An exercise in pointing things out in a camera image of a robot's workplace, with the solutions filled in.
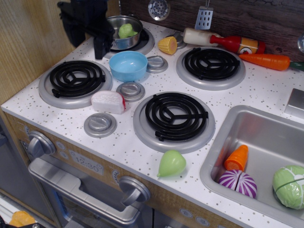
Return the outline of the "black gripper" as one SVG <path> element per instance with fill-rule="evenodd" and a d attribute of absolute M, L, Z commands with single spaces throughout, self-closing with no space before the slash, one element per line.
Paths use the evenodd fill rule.
<path fill-rule="evenodd" d="M 95 58 L 102 59 L 112 47 L 114 29 L 107 21 L 107 1 L 60 1 L 60 18 L 70 43 L 78 47 L 85 34 L 94 37 Z"/>

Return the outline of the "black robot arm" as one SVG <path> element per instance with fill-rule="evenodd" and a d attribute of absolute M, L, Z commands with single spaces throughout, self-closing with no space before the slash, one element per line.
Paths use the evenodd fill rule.
<path fill-rule="evenodd" d="M 60 1 L 60 18 L 70 43 L 78 47 L 86 39 L 86 34 L 94 40 L 95 58 L 102 59 L 110 52 L 114 28 L 106 18 L 106 0 Z"/>

